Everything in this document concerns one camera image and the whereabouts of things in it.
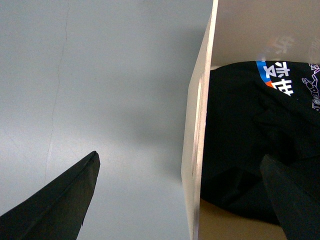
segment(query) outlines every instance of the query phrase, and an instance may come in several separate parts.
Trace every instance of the cardboard box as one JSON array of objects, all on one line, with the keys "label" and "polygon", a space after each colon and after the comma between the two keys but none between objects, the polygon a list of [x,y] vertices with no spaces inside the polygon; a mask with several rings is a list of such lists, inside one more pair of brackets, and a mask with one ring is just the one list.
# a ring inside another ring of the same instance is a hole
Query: cardboard box
[{"label": "cardboard box", "polygon": [[285,240],[276,225],[200,200],[210,70],[244,61],[320,63],[319,0],[214,0],[188,89],[182,182],[191,240]]}]

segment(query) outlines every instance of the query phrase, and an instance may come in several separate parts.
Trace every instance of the black pointed object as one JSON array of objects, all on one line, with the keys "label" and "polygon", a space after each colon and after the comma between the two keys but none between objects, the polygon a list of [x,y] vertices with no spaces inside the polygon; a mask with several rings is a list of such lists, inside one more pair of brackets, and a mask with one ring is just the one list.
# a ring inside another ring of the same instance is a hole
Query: black pointed object
[{"label": "black pointed object", "polygon": [[264,185],[288,240],[320,240],[320,185],[266,155]]},{"label": "black pointed object", "polygon": [[77,239],[95,191],[99,168],[99,155],[93,151],[2,215],[0,240]]}]

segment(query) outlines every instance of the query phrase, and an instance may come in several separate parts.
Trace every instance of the gray surface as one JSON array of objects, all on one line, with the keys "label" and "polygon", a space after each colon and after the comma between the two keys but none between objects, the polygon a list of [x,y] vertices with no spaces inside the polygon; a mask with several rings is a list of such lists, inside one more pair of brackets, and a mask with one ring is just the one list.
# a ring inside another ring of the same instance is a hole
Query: gray surface
[{"label": "gray surface", "polygon": [[0,215],[96,150],[79,240],[187,240],[188,84],[211,0],[0,1]]}]

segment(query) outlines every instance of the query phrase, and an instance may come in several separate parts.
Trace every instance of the floor crack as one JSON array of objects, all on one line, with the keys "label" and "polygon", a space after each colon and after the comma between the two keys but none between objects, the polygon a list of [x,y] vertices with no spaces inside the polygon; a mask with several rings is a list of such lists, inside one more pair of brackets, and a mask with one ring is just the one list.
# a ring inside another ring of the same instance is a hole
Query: floor crack
[{"label": "floor crack", "polygon": [[52,135],[54,132],[54,116],[55,116],[55,112],[56,112],[56,105],[57,105],[57,100],[58,100],[58,94],[60,91],[60,84],[61,84],[61,80],[60,80],[60,66],[64,57],[64,53],[65,53],[65,45],[67,43],[68,40],[68,31],[67,31],[67,27],[68,27],[68,18],[69,18],[69,11],[70,11],[70,4],[69,1],[67,2],[68,5],[68,9],[66,12],[66,19],[65,19],[65,27],[64,27],[64,31],[65,31],[65,40],[64,43],[62,45],[62,51],[61,51],[61,56],[60,56],[60,61],[57,67],[57,78],[58,78],[58,86],[56,88],[56,92],[55,92],[55,98],[54,98],[54,104],[53,104],[53,109],[52,109],[52,114],[51,114],[51,133],[50,133],[50,141],[49,141],[49,147],[48,147],[48,151],[46,153],[46,162],[45,162],[45,173],[44,173],[44,184],[46,184],[47,181],[47,172],[48,172],[48,161],[49,161],[49,152],[50,152],[50,148],[52,145]]}]

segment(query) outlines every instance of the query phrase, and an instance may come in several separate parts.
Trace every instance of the black t-shirt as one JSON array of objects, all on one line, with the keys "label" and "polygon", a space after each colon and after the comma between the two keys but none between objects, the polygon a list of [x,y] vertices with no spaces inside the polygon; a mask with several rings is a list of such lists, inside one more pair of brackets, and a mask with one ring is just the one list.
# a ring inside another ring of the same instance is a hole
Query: black t-shirt
[{"label": "black t-shirt", "polygon": [[201,198],[278,224],[260,173],[263,156],[320,182],[318,78],[318,65],[289,61],[240,62],[211,71]]}]

